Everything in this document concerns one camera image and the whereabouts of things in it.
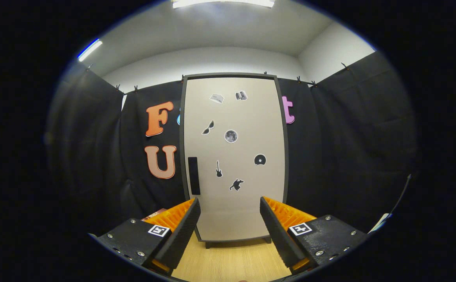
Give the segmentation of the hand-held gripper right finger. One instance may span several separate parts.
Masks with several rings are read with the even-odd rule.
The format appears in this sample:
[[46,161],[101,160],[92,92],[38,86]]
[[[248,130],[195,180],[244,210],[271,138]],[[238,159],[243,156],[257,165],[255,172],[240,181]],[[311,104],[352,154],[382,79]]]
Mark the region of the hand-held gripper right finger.
[[260,214],[280,258],[292,274],[330,264],[368,237],[335,216],[315,217],[269,197],[260,198]]

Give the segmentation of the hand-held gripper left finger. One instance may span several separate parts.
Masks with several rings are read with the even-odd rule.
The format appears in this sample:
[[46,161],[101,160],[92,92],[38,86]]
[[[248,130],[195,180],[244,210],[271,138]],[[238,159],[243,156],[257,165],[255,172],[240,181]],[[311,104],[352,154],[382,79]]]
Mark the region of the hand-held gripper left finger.
[[131,263],[161,275],[178,266],[201,214],[192,198],[145,220],[135,218],[100,235],[98,243]]

